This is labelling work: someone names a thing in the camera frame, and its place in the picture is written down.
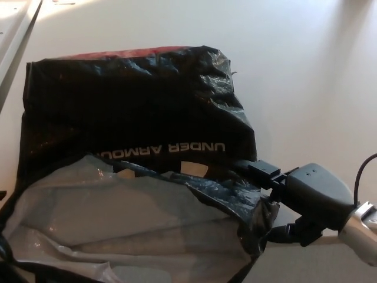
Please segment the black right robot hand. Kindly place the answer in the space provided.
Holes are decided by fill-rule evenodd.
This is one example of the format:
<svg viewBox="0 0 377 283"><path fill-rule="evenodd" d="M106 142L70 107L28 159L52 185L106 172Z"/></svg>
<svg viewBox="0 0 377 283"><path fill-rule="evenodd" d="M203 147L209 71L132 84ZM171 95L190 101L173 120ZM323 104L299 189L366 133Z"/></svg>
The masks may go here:
<svg viewBox="0 0 377 283"><path fill-rule="evenodd" d="M269 242L306 247L318 240L325 229L340 231L355 208L345 183L316 163L286 173L262 160L239 160L233 168L255 186L270 190L269 200L300 215L293 223L272 228L267 235Z"/></svg>

